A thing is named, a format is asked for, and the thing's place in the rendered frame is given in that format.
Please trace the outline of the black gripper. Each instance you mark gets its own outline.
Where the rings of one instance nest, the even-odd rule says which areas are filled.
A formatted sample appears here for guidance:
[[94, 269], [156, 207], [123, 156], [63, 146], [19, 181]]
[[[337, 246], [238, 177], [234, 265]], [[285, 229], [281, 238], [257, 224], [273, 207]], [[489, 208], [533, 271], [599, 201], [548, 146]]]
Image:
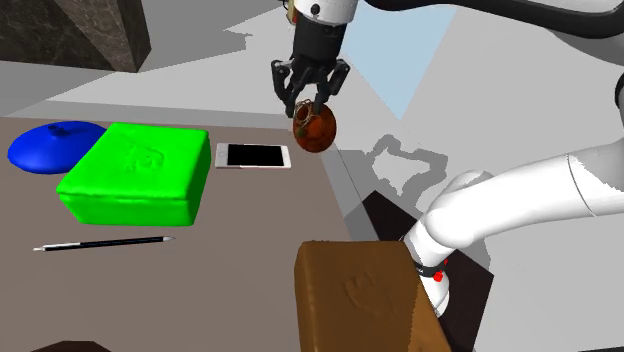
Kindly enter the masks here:
[[317, 74], [317, 93], [313, 113], [319, 115], [330, 96], [336, 96], [350, 72], [350, 66], [337, 59], [341, 50], [346, 24], [326, 25], [298, 14], [293, 39], [292, 61], [273, 60], [271, 72], [276, 96], [285, 106], [288, 118], [294, 115], [296, 100], [310, 83], [312, 67], [320, 67]]

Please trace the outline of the brown round vase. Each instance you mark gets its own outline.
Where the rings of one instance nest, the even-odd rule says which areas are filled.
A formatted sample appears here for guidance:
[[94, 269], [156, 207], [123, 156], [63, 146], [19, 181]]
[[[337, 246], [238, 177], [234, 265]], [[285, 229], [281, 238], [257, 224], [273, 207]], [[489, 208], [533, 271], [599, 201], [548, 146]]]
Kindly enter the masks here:
[[307, 152], [320, 153], [334, 142], [337, 133], [336, 119], [325, 104], [318, 114], [313, 112], [310, 99], [295, 104], [292, 131], [297, 144]]

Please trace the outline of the white smartphone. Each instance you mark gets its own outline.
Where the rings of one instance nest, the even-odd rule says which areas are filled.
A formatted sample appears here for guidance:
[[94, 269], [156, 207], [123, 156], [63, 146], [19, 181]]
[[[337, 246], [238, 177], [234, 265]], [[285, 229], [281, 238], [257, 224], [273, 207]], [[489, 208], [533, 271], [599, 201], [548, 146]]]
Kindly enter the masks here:
[[216, 168], [290, 169], [289, 149], [285, 145], [218, 143]]

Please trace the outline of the green box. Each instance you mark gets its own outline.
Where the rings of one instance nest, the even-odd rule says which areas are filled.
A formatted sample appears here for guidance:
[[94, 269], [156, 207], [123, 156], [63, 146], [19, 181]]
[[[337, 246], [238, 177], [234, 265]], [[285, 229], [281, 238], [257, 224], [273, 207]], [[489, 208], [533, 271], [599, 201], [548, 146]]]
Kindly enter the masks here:
[[210, 166], [205, 130], [113, 123], [56, 192], [84, 224], [191, 226]]

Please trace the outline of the brown box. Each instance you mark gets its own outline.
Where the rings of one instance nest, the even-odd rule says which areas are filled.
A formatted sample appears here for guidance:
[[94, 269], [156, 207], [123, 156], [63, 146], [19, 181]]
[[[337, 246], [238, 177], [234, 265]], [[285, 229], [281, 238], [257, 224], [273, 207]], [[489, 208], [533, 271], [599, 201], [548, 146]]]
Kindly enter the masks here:
[[304, 242], [294, 290], [301, 352], [452, 352], [399, 241]]

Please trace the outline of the dark stone block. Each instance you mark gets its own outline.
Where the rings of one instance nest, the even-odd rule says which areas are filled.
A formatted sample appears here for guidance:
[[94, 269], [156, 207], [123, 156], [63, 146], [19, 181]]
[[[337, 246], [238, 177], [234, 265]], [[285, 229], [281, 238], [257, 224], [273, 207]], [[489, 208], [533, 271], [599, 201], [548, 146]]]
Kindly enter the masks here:
[[141, 0], [0, 0], [0, 61], [136, 73], [150, 52]]

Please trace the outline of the black pencil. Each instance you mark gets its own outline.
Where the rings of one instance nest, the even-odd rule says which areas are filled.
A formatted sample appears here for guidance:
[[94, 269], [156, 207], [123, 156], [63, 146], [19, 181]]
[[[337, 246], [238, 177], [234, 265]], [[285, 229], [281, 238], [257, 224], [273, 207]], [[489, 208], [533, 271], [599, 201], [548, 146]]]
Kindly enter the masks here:
[[89, 241], [89, 242], [69, 242], [69, 243], [60, 243], [60, 244], [47, 244], [41, 247], [35, 247], [32, 250], [33, 252], [38, 252], [38, 251], [51, 252], [51, 251], [85, 249], [85, 248], [161, 243], [161, 242], [168, 242], [168, 241], [173, 241], [173, 240], [175, 240], [175, 237], [157, 236], [157, 237], [127, 238], [127, 239]]

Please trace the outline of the blue domed lid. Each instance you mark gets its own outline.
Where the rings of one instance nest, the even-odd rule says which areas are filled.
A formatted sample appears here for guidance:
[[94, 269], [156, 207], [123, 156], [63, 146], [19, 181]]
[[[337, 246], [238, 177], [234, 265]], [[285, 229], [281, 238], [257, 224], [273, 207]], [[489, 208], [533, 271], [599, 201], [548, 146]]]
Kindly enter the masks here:
[[38, 126], [17, 137], [8, 160], [35, 174], [69, 172], [94, 146], [106, 129], [87, 121], [60, 121]]

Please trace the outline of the dark robot stand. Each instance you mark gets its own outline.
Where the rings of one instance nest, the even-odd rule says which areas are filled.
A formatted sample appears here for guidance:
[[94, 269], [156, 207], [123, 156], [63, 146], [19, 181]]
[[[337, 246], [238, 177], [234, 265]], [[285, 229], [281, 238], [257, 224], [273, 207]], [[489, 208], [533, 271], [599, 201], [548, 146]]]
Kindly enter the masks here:
[[[380, 240], [399, 240], [417, 219], [377, 191], [363, 206]], [[450, 303], [439, 318], [452, 352], [476, 352], [475, 341], [487, 304], [494, 275], [460, 250], [446, 265], [450, 277]]]

